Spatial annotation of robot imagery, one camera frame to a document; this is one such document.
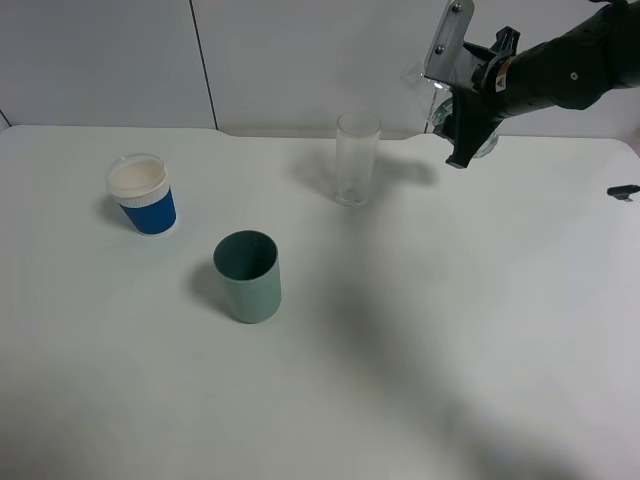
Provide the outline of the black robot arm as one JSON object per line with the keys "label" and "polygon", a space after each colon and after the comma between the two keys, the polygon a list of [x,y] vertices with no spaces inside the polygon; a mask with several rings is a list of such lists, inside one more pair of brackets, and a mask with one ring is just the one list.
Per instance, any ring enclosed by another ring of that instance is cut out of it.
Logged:
{"label": "black robot arm", "polygon": [[557,106],[585,110],[605,93],[639,85],[639,5],[606,1],[569,32],[526,51],[504,27],[490,47],[466,41],[475,5],[447,3],[424,62],[426,78],[449,88],[452,112],[435,127],[464,169],[507,118]]}

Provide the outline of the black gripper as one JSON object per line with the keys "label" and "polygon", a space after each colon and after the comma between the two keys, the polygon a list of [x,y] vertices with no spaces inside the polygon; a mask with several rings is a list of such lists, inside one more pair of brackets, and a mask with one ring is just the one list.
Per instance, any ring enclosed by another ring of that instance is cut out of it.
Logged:
{"label": "black gripper", "polygon": [[453,113],[434,134],[453,145],[446,163],[466,169],[503,120],[557,106],[585,110],[613,88],[609,27],[574,28],[519,53],[520,33],[501,29],[490,47],[471,44],[481,65],[474,91],[451,88]]}

